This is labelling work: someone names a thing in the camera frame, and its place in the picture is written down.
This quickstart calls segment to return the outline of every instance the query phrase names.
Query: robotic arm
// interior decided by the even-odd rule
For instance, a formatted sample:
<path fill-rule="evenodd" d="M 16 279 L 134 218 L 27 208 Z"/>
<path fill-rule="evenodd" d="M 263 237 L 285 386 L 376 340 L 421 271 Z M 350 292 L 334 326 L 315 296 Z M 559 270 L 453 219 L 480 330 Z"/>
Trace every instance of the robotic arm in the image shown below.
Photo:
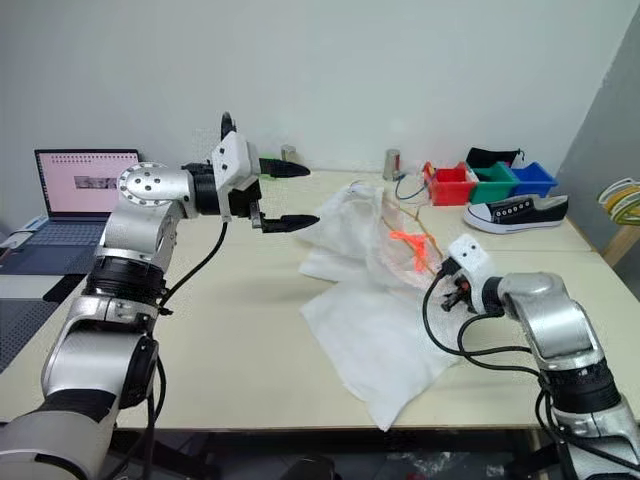
<path fill-rule="evenodd" d="M 521 324 L 540 370 L 539 383 L 552 401 L 556 440 L 570 458 L 572 471 L 565 475 L 640 478 L 640 432 L 633 413 L 616 388 L 589 318 L 562 279 L 550 273 L 494 277 L 489 256 L 469 235 L 454 242 L 449 254 L 458 288 L 445 309 L 464 300 L 476 313 L 504 312 Z"/>
<path fill-rule="evenodd" d="M 45 362 L 44 403 L 0 431 L 0 478 L 97 478 L 120 410 L 149 398 L 158 361 L 153 329 L 169 313 L 164 275 L 184 218 L 250 218 L 265 233 L 290 232 L 318 221 L 309 215 L 266 219 L 259 173 L 309 174 L 305 167 L 259 159 L 229 114 L 212 163 L 181 170 L 140 163 L 119 178 L 96 262 Z"/>

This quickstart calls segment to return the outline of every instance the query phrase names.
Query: sneaker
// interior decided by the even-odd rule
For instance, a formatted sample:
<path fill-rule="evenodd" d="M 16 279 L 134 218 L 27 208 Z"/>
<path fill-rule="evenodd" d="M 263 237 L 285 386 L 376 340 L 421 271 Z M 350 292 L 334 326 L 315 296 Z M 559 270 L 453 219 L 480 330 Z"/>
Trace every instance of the sneaker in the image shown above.
<path fill-rule="evenodd" d="M 540 198 L 534 195 L 507 198 L 493 203 L 469 205 L 464 221 L 489 233 L 514 233 L 530 228 L 555 227 L 569 209 L 569 197 Z"/>

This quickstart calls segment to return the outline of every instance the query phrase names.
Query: shoe sole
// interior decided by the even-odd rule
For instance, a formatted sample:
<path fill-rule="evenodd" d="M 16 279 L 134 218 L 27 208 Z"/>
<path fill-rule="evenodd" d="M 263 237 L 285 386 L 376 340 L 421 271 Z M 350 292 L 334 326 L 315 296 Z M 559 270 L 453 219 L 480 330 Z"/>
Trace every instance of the shoe sole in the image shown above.
<path fill-rule="evenodd" d="M 469 210 L 464 211 L 462 217 L 469 225 L 476 227 L 479 230 L 489 233 L 496 233 L 498 235 L 505 235 L 508 233 L 517 233 L 522 230 L 531 230 L 533 228 L 551 228 L 557 227 L 562 223 L 562 220 L 556 220 L 553 222 L 536 222 L 536 223 L 519 223 L 516 225 L 500 225 L 498 223 L 487 222 L 482 218 L 478 218 L 473 215 Z"/>

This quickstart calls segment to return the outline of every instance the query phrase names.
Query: plastic bin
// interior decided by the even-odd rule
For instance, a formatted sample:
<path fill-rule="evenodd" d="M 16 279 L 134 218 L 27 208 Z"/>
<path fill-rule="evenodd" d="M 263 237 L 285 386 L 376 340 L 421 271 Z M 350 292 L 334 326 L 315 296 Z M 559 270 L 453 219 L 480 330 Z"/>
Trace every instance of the plastic bin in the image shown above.
<path fill-rule="evenodd" d="M 488 203 L 504 200 L 520 181 L 504 162 L 489 168 L 474 168 L 478 184 L 471 192 L 471 203 Z"/>
<path fill-rule="evenodd" d="M 429 188 L 433 205 L 464 205 L 469 201 L 471 190 L 478 183 L 475 174 L 460 162 L 455 168 L 434 168 L 430 163 L 424 167 L 424 179 Z"/>
<path fill-rule="evenodd" d="M 525 168 L 512 168 L 520 183 L 511 191 L 511 196 L 537 194 L 546 197 L 553 187 L 558 185 L 556 179 L 547 173 L 538 162 Z"/>

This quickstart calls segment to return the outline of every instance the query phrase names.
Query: green bin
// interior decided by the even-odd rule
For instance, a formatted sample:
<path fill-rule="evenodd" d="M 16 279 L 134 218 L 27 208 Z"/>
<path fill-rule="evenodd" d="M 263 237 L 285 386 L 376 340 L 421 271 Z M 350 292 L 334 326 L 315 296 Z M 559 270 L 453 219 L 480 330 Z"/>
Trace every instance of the green bin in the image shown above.
<path fill-rule="evenodd" d="M 471 203 L 489 203 L 504 200 L 520 183 L 507 164 L 498 162 L 489 168 L 472 168 L 479 182 L 471 192 Z"/>

